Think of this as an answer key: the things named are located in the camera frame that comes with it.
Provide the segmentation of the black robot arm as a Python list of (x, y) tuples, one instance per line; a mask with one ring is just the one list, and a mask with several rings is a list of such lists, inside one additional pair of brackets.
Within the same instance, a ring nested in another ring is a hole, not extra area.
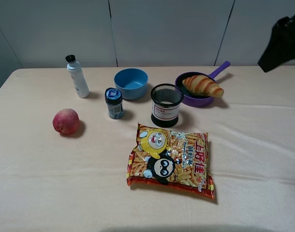
[(272, 28), (269, 43), (258, 61), (264, 72), (295, 59), (295, 15), (279, 19)]

